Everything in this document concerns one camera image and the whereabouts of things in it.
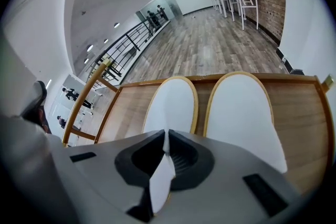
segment black object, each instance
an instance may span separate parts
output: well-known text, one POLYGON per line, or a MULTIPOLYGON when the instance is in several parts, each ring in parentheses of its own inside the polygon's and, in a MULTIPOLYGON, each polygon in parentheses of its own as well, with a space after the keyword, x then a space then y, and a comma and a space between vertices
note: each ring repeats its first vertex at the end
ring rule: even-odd
POLYGON ((290 65, 290 63, 289 63, 288 60, 286 60, 286 62, 285 62, 285 67, 286 67, 286 69, 287 69, 287 71, 288 71, 289 73, 292 72, 293 67, 290 65))
POLYGON ((288 206, 258 174, 245 176, 243 180, 270 217, 275 216, 288 206))
POLYGON ((305 75, 301 69, 292 69, 290 73, 294 75, 305 75))
POLYGON ((33 122, 42 127, 46 133, 51 134, 49 123, 46 119, 46 113, 44 111, 43 102, 47 98, 47 89, 42 81, 35 81, 34 91, 36 91, 36 97, 31 100, 29 105, 21 113, 21 117, 27 121, 33 122))
POLYGON ((133 206, 126 213, 143 222, 149 222, 153 218, 154 214, 148 187, 144 189, 139 205, 133 206))
POLYGON ((90 159, 96 157, 96 154, 93 152, 86 152, 83 154, 78 154, 74 156, 70 156, 70 159, 72 160, 73 163, 79 162, 79 161, 84 161, 85 159, 90 159))
POLYGON ((275 53, 279 56, 279 58, 282 60, 284 54, 281 52, 281 50, 279 48, 277 48, 277 50, 275 51, 275 53))
MULTIPOLYGON (((122 150, 114 164, 127 184, 146 188, 163 155, 164 130, 122 150)), ((169 130, 170 154, 176 177, 171 191, 197 187, 211 173, 214 156, 204 146, 169 130)))

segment high table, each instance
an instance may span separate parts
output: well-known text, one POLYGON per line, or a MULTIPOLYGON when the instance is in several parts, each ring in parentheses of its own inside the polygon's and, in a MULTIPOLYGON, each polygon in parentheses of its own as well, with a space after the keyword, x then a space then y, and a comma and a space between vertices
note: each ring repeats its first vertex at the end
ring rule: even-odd
MULTIPOLYGON (((221 3, 222 3, 222 6, 223 6, 223 11, 224 11, 224 16, 225 18, 227 17, 226 16, 226 11, 225 11, 225 6, 224 6, 224 1, 223 0, 220 0, 221 3)), ((242 24, 242 27, 243 27, 243 30, 244 30, 244 16, 243 16, 243 9, 244 8, 255 8, 256 9, 256 12, 257 12, 257 30, 258 30, 258 24, 259 24, 259 15, 258 15, 258 0, 255 0, 256 1, 256 5, 253 6, 246 6, 246 5, 242 5, 242 0, 238 0, 239 1, 239 7, 240 7, 240 14, 242 15, 242 21, 241 21, 241 24, 242 24)), ((231 8, 231 13, 232 13, 232 19, 233 21, 235 21, 235 17, 234 17, 234 14, 233 14, 233 5, 232 5, 232 0, 229 0, 229 3, 230 3, 230 8, 231 8)))

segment recessed light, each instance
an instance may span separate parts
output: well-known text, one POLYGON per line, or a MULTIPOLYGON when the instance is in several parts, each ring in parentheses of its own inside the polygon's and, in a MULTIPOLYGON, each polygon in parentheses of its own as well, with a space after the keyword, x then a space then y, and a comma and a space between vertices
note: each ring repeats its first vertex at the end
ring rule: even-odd
POLYGON ((92 50, 92 48, 93 48, 93 45, 89 45, 87 51, 92 50))
POLYGON ((52 80, 49 79, 49 81, 48 81, 48 83, 47 83, 47 85, 46 85, 46 89, 48 89, 48 87, 49 87, 49 85, 51 84, 51 82, 52 82, 52 80))

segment metal railing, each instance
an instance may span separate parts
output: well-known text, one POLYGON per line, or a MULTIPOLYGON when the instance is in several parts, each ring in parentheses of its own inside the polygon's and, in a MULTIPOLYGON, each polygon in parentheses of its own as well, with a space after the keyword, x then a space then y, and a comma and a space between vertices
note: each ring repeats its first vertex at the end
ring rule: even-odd
MULTIPOLYGON (((97 59, 91 64, 90 75, 99 68, 100 64, 108 59, 111 65, 103 72, 102 78, 106 81, 115 80, 121 82, 121 76, 125 72, 134 56, 141 50, 145 43, 158 31, 167 21, 166 14, 157 13, 147 16, 147 19, 132 29, 128 30, 107 49, 105 49, 97 59)), ((93 88, 100 88, 102 83, 96 81, 93 88)))

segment white paper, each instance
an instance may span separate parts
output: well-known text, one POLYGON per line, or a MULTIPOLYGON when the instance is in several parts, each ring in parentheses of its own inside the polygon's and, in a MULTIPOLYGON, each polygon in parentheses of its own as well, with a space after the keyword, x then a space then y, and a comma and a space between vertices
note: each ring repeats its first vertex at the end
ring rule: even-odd
POLYGON ((153 176, 149 180, 149 193, 154 214, 159 212, 167 201, 171 181, 175 177, 175 170, 173 171, 171 166, 173 162, 169 159, 171 160, 170 156, 163 156, 153 176))

